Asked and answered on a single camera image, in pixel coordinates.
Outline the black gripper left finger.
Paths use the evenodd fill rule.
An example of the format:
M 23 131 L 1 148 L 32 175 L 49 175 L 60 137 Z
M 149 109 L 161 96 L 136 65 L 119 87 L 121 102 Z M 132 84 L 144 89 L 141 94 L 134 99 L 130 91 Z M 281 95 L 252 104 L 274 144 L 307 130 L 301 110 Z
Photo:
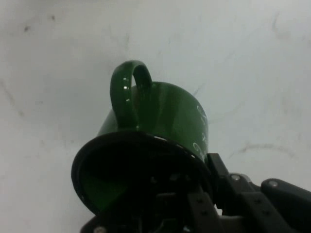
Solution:
M 98 213 L 83 233 L 222 233 L 207 193 L 125 193 Z

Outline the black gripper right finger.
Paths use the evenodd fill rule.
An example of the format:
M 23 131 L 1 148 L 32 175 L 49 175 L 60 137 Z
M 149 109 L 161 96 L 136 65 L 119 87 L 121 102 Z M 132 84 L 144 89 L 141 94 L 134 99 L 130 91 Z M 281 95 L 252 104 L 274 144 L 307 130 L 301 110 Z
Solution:
M 309 233 L 311 193 L 280 179 L 260 186 L 240 173 L 229 173 L 220 155 L 207 155 L 213 197 L 222 210 L 226 233 Z

